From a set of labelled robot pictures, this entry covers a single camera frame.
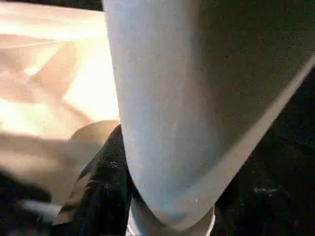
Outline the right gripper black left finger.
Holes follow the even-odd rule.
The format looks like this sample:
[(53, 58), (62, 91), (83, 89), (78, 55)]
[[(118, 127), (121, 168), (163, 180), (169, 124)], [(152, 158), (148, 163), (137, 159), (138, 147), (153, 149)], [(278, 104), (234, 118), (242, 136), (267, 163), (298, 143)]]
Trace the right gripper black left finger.
[(73, 214), (52, 228), (53, 236), (124, 236), (132, 193), (122, 127), (116, 126), (79, 178), (90, 175), (82, 199), (65, 205)]

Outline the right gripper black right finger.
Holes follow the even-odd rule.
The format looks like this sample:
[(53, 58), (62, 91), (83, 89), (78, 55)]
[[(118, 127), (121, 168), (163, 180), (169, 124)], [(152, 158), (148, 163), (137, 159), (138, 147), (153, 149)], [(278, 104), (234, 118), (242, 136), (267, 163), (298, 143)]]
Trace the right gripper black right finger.
[(313, 236), (314, 152), (253, 152), (216, 209), (226, 236)]

